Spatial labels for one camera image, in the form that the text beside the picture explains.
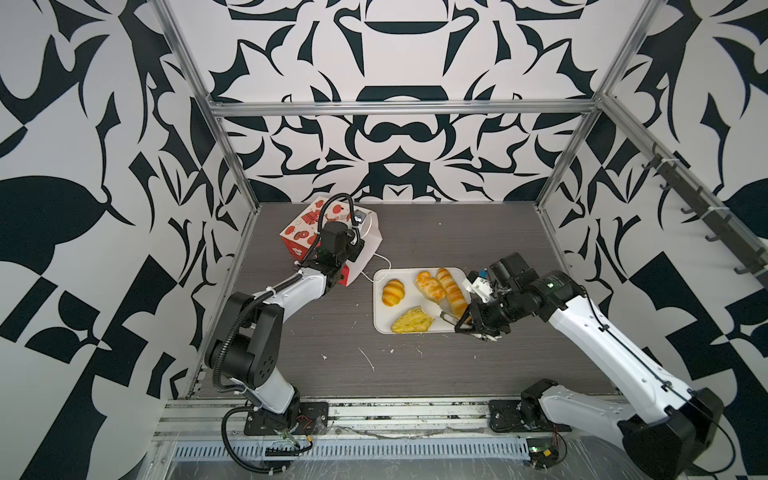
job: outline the wood grain surface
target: wood grain surface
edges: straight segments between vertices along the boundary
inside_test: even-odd
[[[395,268],[457,266],[468,272],[515,251],[541,275],[558,268],[529,203],[366,206],[379,215],[384,240],[378,253]],[[293,272],[278,233],[303,208],[263,205],[235,290],[254,293]],[[372,277],[386,267],[374,257],[366,272]],[[541,378],[583,393],[615,392],[579,348],[539,318],[522,319],[511,325],[511,334],[484,343],[450,333],[383,335],[373,328],[372,309],[372,285],[360,276],[283,325],[278,366],[302,396],[516,395]],[[210,384],[199,392],[212,396]]]

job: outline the pastry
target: pastry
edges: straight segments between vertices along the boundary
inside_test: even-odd
[[[462,289],[456,285],[456,281],[453,280],[451,273],[444,268],[437,271],[435,278],[440,282],[440,285],[445,289],[445,297],[448,299],[451,305],[451,312],[457,319],[462,318],[464,310],[467,309],[467,301],[464,300],[464,293]]]
[[[406,296],[406,288],[400,280],[392,279],[384,286],[382,302],[387,306],[395,306]]]
[[[392,324],[394,333],[426,332],[434,318],[424,313],[422,307],[411,308]]]
[[[440,303],[440,300],[445,298],[445,289],[440,285],[440,282],[426,270],[419,273],[413,283],[427,300]]]

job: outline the black cable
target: black cable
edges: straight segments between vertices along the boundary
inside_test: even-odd
[[[563,454],[562,457],[558,458],[558,460],[552,465],[553,467],[555,465],[560,465],[562,462],[565,462],[565,457],[568,456],[568,443],[563,438],[563,435],[560,435],[560,433],[557,432],[557,431],[555,431],[554,434],[557,435],[558,437],[560,437],[560,440],[563,441],[563,446],[565,447],[565,453]]]
[[[235,407],[231,409],[229,412],[224,414],[224,417],[221,418],[221,441],[224,443],[224,449],[227,450],[227,453],[230,454],[230,457],[232,457],[232,460],[237,463],[240,467],[245,468],[248,472],[253,473],[282,473],[285,470],[275,470],[274,468],[264,468],[259,467],[256,465],[251,465],[250,463],[246,462],[242,458],[240,458],[237,453],[235,453],[234,449],[232,448],[232,445],[230,445],[230,440],[227,438],[227,420],[234,415],[235,413],[240,412],[252,412],[253,407],[249,406],[243,406],[243,407]]]
[[[312,245],[310,245],[310,249],[306,251],[304,254],[304,257],[301,259],[301,263],[306,262],[307,259],[312,258],[312,255],[314,253],[314,250],[317,248],[317,244],[320,242],[320,231],[323,228],[323,218],[326,216],[326,210],[328,209],[328,206],[335,202],[336,200],[346,200],[349,204],[349,215],[350,215],[350,221],[352,223],[352,230],[355,232],[355,238],[356,242],[360,241],[360,231],[357,228],[357,222],[355,220],[355,202],[352,200],[352,195],[350,194],[336,194],[333,195],[331,198],[326,200],[326,202],[323,204],[323,207],[320,209],[320,217],[317,219],[317,235],[315,236],[315,240],[312,242]]]
[[[227,354],[230,351],[230,346],[232,345],[232,342],[235,339],[235,335],[238,334],[240,331],[240,326],[243,325],[243,323],[248,319],[249,316],[253,315],[253,311],[261,305],[261,303],[264,300],[269,299],[272,297],[275,293],[286,289],[288,286],[293,285],[294,283],[301,280],[300,275],[293,275],[288,280],[283,281],[280,285],[276,286],[274,288],[274,292],[272,290],[267,290],[266,292],[262,293],[258,298],[251,300],[248,305],[245,306],[240,311],[240,314],[237,315],[237,318],[235,319],[234,323],[232,324],[232,327],[230,328],[230,331],[227,333],[227,338],[222,342],[221,349],[219,350],[219,354],[214,359],[214,366],[213,366],[213,375],[212,375],[212,382],[214,384],[214,387],[216,387],[216,390],[220,393],[227,393],[227,392],[243,392],[245,390],[245,386],[243,385],[222,385],[221,384],[221,367],[224,365],[224,359],[227,357]]]
[[[712,423],[714,423],[714,424],[715,424],[715,426],[716,426],[716,427],[717,427],[717,428],[718,428],[718,429],[719,429],[719,430],[720,430],[720,431],[721,431],[721,432],[722,432],[722,433],[725,435],[725,438],[726,438],[726,439],[728,439],[728,442],[730,443],[730,449],[731,449],[731,457],[730,457],[730,462],[728,462],[728,465],[726,465],[725,467],[721,468],[720,470],[716,470],[715,472],[710,472],[710,471],[708,471],[708,470],[705,470],[704,468],[701,468],[699,465],[696,465],[696,464],[694,464],[694,465],[695,465],[697,468],[701,468],[701,470],[702,470],[704,473],[707,473],[708,475],[710,475],[710,476],[712,476],[712,477],[714,477],[714,478],[717,478],[717,477],[715,476],[715,474],[716,474],[716,473],[722,473],[722,472],[725,472],[727,469],[729,469],[729,468],[730,468],[730,467],[733,465],[733,463],[736,461],[736,446],[733,444],[733,440],[731,439],[730,435],[728,435],[728,432],[726,432],[726,431],[723,429],[723,427],[721,427],[721,426],[720,426],[720,423],[719,423],[719,422],[715,422],[715,420],[714,420],[714,419],[713,419],[713,418],[712,418],[710,415],[708,415],[706,412],[702,411],[702,410],[701,410],[699,407],[697,407],[697,406],[696,406],[696,405],[694,405],[692,402],[690,402],[688,399],[686,399],[685,397],[683,397],[683,396],[682,396],[680,393],[678,393],[677,391],[675,391],[675,389],[673,389],[673,388],[672,388],[672,385],[671,385],[669,382],[667,382],[667,381],[665,381],[665,380],[662,380],[662,378],[661,378],[661,377],[659,377],[659,375],[657,375],[657,374],[656,374],[656,372],[655,372],[655,371],[654,371],[654,370],[653,370],[651,367],[649,367],[648,365],[646,365],[646,363],[645,363],[643,360],[641,360],[641,359],[640,359],[640,357],[639,357],[639,356],[637,356],[637,354],[635,354],[635,352],[633,352],[633,351],[632,351],[632,350],[631,350],[631,349],[630,349],[628,346],[626,346],[626,345],[624,344],[624,342],[622,342],[621,340],[619,340],[618,338],[616,338],[616,336],[615,336],[615,335],[614,335],[614,334],[611,332],[611,330],[610,330],[610,327],[609,327],[609,326],[606,326],[604,323],[602,323],[602,322],[600,321],[600,317],[599,317],[599,315],[597,314],[597,312],[595,312],[595,311],[594,311],[594,307],[592,306],[592,299],[591,299],[591,298],[589,298],[589,292],[587,291],[587,288],[586,288],[586,287],[584,287],[583,285],[579,285],[579,287],[581,287],[581,289],[584,291],[584,294],[587,296],[587,301],[589,302],[589,308],[590,308],[590,310],[592,310],[592,315],[594,315],[594,319],[595,319],[595,320],[597,320],[597,322],[600,324],[600,331],[601,331],[601,332],[607,332],[607,333],[608,333],[608,335],[612,336],[612,337],[614,338],[614,340],[616,340],[616,342],[617,342],[619,345],[623,346],[623,347],[624,347],[624,349],[625,349],[625,350],[627,350],[627,351],[628,351],[628,352],[629,352],[629,353],[630,353],[630,354],[631,354],[631,355],[632,355],[632,356],[633,356],[633,357],[634,357],[634,358],[635,358],[635,359],[636,359],[638,362],[640,362],[640,364],[641,364],[642,366],[644,366],[644,367],[645,367],[645,368],[646,368],[646,369],[647,369],[647,370],[650,372],[650,374],[654,376],[654,378],[655,378],[656,380],[658,380],[659,382],[661,382],[661,385],[662,385],[662,386],[661,386],[661,388],[662,388],[662,389],[665,389],[665,390],[669,390],[670,392],[672,392],[672,393],[674,393],[675,395],[677,395],[677,396],[678,396],[678,397],[679,397],[681,400],[683,400],[685,403],[687,403],[688,405],[690,405],[690,406],[694,407],[696,410],[698,410],[698,412],[699,412],[701,415],[704,415],[704,416],[705,416],[706,418],[708,418],[708,419],[709,419],[709,420],[710,420]]]
[[[224,449],[227,450],[227,453],[230,454],[230,457],[232,460],[237,463],[240,467],[245,468],[248,472],[253,473],[263,473],[263,474],[275,474],[275,473],[282,473],[285,472],[288,469],[288,466],[290,466],[290,463],[286,466],[283,466],[282,469],[276,470],[274,468],[267,468],[267,467],[260,467],[257,465],[250,464],[240,458],[237,453],[232,448],[232,445],[230,444],[229,438],[227,438],[227,420],[234,415],[235,413],[242,413],[242,412],[252,412],[253,407],[252,406],[241,406],[241,407],[235,407],[231,409],[229,412],[224,414],[224,417],[221,418],[221,441],[224,443]],[[293,451],[289,452],[280,452],[281,456],[298,456],[300,453],[308,452],[312,449],[313,443],[312,440],[310,440],[310,443],[306,447],[302,447],[301,449],[295,449]]]

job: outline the white cable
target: white cable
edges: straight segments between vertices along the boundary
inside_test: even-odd
[[[384,279],[386,278],[386,275],[387,275],[387,273],[389,273],[389,271],[392,269],[392,262],[390,262],[390,261],[389,261],[389,258],[387,258],[387,257],[384,257],[383,255],[379,255],[378,253],[374,253],[374,255],[376,255],[377,257],[381,257],[381,258],[383,258],[383,259],[384,259],[384,260],[386,260],[386,262],[389,264],[389,266],[388,266],[388,267],[387,267],[387,269],[386,269],[386,273],[385,273],[385,274],[384,274],[384,276],[381,278],[381,280],[371,280],[371,277],[370,277],[370,276],[367,276],[365,272],[360,272],[360,273],[362,273],[362,275],[363,275],[365,278],[367,278],[369,282],[371,282],[371,283],[378,283],[378,282],[380,282],[380,281],[382,281],[382,280],[384,280]]]
[[[366,232],[365,232],[365,233],[361,233],[361,234],[360,234],[360,238],[365,238],[365,237],[366,237],[366,235],[368,235],[368,232],[369,232],[369,231],[371,231],[371,226],[373,225],[373,220],[370,220],[370,217],[366,217],[366,220],[368,220],[368,230],[366,230]]]

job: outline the black mounting plate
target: black mounting plate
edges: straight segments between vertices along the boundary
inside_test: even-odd
[[[491,400],[488,402],[488,410],[491,412],[491,418],[488,426],[497,433],[525,433],[531,429],[527,427],[520,418],[518,410],[520,400]],[[553,432],[552,426],[557,426],[558,432],[570,432],[571,427],[561,423],[550,423],[549,425],[540,425],[536,432]]]
[[[298,420],[298,426],[293,433],[297,435],[314,435],[328,422],[328,403],[326,402],[301,402],[299,417],[304,415],[309,420]],[[266,415],[257,410],[248,415],[245,421],[243,433],[248,436],[274,435],[274,430],[266,426]]]

